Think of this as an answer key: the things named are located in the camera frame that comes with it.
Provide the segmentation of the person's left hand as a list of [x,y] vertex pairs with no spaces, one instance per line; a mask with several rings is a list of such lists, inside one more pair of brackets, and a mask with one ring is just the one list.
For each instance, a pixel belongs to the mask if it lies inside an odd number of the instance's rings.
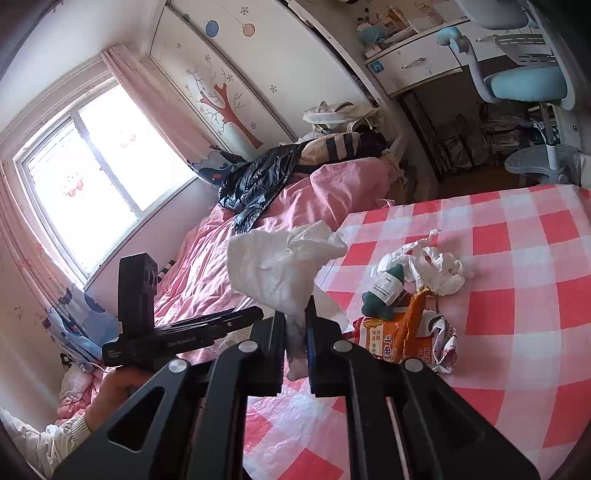
[[84,419],[91,432],[97,430],[131,395],[152,377],[133,366],[118,367],[103,379],[99,392],[86,409]]

